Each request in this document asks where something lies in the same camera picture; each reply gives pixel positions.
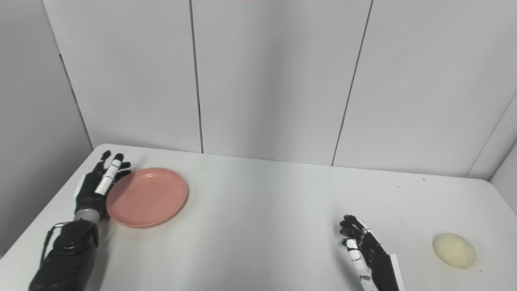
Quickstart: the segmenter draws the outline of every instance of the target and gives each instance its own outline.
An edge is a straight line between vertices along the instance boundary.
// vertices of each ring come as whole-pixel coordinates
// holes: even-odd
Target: plate
[[[152,227],[178,213],[187,193],[187,182],[175,171],[147,168],[120,179],[108,193],[106,208],[123,225]]]

